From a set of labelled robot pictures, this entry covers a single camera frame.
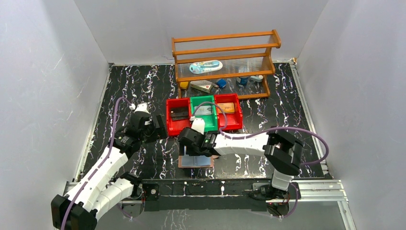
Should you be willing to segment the pink leather card holder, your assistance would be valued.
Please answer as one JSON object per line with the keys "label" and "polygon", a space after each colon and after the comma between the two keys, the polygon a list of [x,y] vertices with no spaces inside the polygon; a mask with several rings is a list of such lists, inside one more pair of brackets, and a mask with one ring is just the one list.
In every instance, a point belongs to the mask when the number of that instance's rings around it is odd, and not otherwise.
{"label": "pink leather card holder", "polygon": [[179,156],[178,167],[179,168],[213,168],[214,160],[217,156]]}

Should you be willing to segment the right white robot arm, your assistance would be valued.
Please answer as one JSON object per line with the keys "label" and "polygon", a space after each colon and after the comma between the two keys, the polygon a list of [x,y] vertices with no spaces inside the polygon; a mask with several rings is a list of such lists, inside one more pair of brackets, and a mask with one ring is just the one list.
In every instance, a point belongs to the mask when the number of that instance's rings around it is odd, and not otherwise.
{"label": "right white robot arm", "polygon": [[266,157],[274,171],[270,194],[283,198],[293,178],[299,174],[304,144],[282,127],[274,127],[258,134],[230,134],[205,131],[204,121],[197,118],[192,127],[178,135],[180,155],[212,157],[228,154]]}

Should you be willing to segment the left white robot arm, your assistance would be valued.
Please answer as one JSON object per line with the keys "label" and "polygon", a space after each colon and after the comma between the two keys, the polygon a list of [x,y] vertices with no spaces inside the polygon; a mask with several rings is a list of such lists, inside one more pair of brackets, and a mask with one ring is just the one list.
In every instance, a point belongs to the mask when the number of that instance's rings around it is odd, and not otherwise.
{"label": "left white robot arm", "polygon": [[152,116],[147,103],[130,105],[130,122],[112,135],[103,154],[72,189],[51,202],[52,222],[59,230],[93,230],[98,220],[126,198],[144,195],[142,179],[125,172],[113,176],[145,143],[167,138],[162,115]]}

